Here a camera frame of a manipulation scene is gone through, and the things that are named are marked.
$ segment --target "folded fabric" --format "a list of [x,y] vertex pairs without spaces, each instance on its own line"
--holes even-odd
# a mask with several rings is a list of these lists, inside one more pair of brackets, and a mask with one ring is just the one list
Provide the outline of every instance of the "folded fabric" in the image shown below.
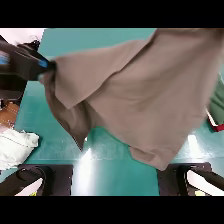
[[0,133],[0,170],[22,164],[38,146],[38,139],[34,133],[19,133],[12,129]]
[[55,58],[44,76],[55,118],[80,148],[103,126],[131,155],[164,170],[205,118],[223,30],[159,28],[147,40]]
[[216,124],[224,124],[224,83],[219,75],[215,91],[210,99],[209,112]]

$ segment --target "brown cloth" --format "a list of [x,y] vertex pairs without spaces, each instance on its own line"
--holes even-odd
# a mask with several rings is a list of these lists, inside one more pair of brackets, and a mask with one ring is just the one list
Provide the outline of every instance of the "brown cloth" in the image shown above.
[[159,28],[147,40],[57,57],[44,78],[48,104],[80,148],[103,126],[134,159],[164,170],[205,117],[223,39],[218,29]]

